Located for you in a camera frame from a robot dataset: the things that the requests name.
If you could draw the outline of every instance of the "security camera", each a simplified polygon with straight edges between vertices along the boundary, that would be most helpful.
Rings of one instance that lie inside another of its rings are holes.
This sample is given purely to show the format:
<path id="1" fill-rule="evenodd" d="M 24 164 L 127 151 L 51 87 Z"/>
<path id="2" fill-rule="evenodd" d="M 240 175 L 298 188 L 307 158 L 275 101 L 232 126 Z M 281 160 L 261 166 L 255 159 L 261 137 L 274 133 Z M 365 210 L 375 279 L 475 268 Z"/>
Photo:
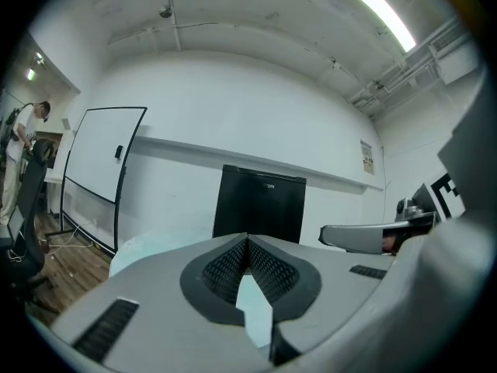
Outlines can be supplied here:
<path id="1" fill-rule="evenodd" d="M 163 5 L 159 10 L 158 14 L 162 18 L 169 18 L 172 15 L 172 10 L 171 7 L 168 7 L 167 5 Z"/>

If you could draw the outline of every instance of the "beige pants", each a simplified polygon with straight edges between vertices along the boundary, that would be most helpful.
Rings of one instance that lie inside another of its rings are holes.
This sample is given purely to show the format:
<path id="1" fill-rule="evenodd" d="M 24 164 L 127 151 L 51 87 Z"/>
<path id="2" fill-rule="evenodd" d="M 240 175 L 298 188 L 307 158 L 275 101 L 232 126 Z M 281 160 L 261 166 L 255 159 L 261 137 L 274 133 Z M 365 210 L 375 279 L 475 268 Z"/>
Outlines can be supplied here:
<path id="1" fill-rule="evenodd" d="M 3 183 L 2 209 L 0 210 L 0 225 L 7 225 L 10 215 L 14 211 L 19 191 L 19 167 L 9 155 L 7 155 L 7 166 L 5 168 L 5 180 Z"/>

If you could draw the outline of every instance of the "man in white shirt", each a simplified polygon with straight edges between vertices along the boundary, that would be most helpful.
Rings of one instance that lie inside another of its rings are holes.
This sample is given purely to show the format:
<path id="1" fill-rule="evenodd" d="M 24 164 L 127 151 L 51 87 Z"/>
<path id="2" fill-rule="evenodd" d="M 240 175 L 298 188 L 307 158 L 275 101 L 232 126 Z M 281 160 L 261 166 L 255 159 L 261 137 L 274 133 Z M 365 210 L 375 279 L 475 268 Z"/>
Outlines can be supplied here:
<path id="1" fill-rule="evenodd" d="M 34 133 L 34 118 L 47 121 L 50 113 L 50 104 L 29 104 L 17 115 L 12 127 L 12 137 L 7 145 L 5 179 L 3 183 L 2 209 L 0 210 L 0 225 L 7 225 L 11 213 L 16 206 L 17 191 L 19 189 L 19 167 L 23 157 L 23 149 L 30 151 L 29 135 Z"/>

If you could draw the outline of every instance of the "white t-shirt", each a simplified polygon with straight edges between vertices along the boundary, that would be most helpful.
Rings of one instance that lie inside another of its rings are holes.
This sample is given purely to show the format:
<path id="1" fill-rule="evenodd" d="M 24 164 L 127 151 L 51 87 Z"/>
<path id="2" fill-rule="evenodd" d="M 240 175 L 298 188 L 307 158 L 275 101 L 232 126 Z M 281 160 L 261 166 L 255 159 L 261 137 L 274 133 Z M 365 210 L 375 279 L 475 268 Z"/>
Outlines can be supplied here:
<path id="1" fill-rule="evenodd" d="M 16 122 L 12 130 L 19 137 L 17 132 L 17 127 L 22 124 L 26 128 L 26 136 L 29 138 L 31 134 L 34 133 L 34 106 L 28 105 L 23 108 L 17 115 Z M 11 139 L 7 145 L 7 154 L 11 159 L 15 160 L 17 163 L 21 161 L 23 157 L 24 141 L 19 137 L 18 141 Z"/>

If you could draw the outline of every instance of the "whiteboard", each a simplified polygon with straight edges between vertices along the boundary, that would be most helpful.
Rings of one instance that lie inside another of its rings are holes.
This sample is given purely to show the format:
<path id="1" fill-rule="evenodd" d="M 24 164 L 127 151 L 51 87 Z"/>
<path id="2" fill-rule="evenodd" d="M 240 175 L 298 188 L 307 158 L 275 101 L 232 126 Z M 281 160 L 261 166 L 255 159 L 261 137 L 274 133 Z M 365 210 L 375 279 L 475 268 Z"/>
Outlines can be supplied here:
<path id="1" fill-rule="evenodd" d="M 138 107 L 87 110 L 72 144 L 66 177 L 115 203 L 121 168 L 146 110 Z M 123 148 L 117 159 L 119 145 Z"/>

